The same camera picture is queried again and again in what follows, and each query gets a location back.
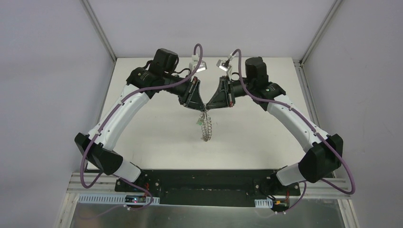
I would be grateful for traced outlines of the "metal disc with keyrings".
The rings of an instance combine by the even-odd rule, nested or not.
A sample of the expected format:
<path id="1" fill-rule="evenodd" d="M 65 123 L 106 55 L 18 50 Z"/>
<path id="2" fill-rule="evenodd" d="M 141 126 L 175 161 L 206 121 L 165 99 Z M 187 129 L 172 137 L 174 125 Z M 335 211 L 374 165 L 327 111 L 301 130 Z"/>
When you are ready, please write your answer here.
<path id="1" fill-rule="evenodd" d="M 202 137 L 201 139 L 204 142 L 207 142 L 212 137 L 212 123 L 211 117 L 208 115 L 208 111 L 204 110 L 200 113 L 198 121 L 203 121 L 203 125 L 201 127 Z"/>

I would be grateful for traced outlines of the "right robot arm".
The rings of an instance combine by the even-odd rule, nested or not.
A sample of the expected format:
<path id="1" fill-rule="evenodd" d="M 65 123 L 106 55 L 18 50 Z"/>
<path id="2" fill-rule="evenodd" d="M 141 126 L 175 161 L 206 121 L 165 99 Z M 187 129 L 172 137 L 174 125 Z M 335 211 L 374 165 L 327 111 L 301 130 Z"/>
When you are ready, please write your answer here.
<path id="1" fill-rule="evenodd" d="M 270 82 L 267 66 L 261 57 L 245 61 L 246 77 L 233 80 L 232 66 L 227 60 L 218 60 L 216 66 L 226 72 L 220 78 L 215 94 L 207 103 L 207 109 L 233 107 L 237 97 L 246 96 L 267 111 L 295 137 L 303 151 L 301 161 L 276 171 L 270 176 L 270 190 L 283 194 L 292 183 L 308 181 L 315 183 L 342 166 L 343 139 L 329 135 L 314 125 L 293 104 L 286 91 L 277 83 Z"/>

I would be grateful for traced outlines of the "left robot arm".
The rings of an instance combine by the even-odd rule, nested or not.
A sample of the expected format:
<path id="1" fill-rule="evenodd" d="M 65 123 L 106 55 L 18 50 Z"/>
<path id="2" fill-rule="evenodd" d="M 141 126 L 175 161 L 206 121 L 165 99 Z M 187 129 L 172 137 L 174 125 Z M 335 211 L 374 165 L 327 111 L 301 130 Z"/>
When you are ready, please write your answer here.
<path id="1" fill-rule="evenodd" d="M 125 179 L 128 188 L 140 192 L 145 186 L 142 170 L 115 152 L 114 147 L 134 115 L 160 91 L 176 95 L 180 105 L 186 108 L 205 111 L 199 93 L 200 81 L 195 76 L 206 69 L 202 57 L 202 46 L 196 44 L 189 64 L 190 73 L 185 78 L 174 74 L 178 55 L 164 48 L 158 49 L 145 67 L 134 69 L 107 114 L 88 133 L 78 133 L 74 138 L 82 154 L 80 175 L 84 175 L 85 163 L 90 162 L 101 173 Z"/>

